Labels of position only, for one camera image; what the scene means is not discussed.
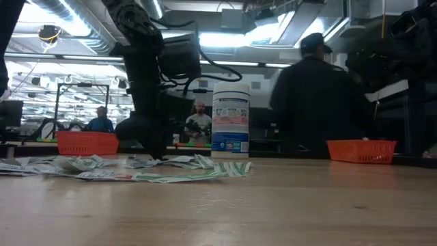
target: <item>container lid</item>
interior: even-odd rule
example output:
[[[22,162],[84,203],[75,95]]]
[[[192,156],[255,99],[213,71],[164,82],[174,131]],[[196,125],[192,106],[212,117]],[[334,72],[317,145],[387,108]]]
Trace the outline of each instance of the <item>container lid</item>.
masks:
[[[244,92],[246,94],[250,94],[251,88],[248,84],[240,82],[220,82],[214,86],[214,93],[225,91]]]

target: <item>product label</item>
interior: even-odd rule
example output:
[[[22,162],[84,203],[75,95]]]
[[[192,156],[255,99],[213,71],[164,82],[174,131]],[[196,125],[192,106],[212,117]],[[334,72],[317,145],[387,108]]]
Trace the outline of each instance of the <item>product label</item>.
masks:
[[[249,134],[215,133],[212,135],[211,150],[233,153],[247,153],[249,152]]]
[[[249,151],[249,101],[221,98],[212,103],[213,151],[247,153]]]

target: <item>black cap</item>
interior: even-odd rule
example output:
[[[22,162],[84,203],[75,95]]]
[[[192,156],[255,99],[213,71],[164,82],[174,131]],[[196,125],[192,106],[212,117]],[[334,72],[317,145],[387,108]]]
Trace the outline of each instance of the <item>black cap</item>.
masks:
[[[300,41],[300,50],[302,54],[314,53],[317,47],[323,45],[326,54],[331,54],[333,50],[325,44],[323,34],[312,33]]]

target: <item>wooden tabletop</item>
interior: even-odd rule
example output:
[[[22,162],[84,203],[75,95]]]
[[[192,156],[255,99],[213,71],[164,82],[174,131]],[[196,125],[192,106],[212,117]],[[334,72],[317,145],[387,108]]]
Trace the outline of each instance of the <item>wooden tabletop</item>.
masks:
[[[0,245],[437,245],[434,170],[252,161],[244,178],[173,184],[2,176]]]

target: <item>man in black jacket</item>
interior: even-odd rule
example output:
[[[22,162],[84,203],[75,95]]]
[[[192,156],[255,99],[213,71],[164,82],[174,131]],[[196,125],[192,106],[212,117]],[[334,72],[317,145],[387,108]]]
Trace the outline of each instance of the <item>man in black jacket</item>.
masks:
[[[356,82],[340,67],[324,61],[332,53],[321,33],[300,43],[302,61],[285,68],[270,106],[285,131],[285,151],[328,154],[326,140],[373,137],[373,110]]]

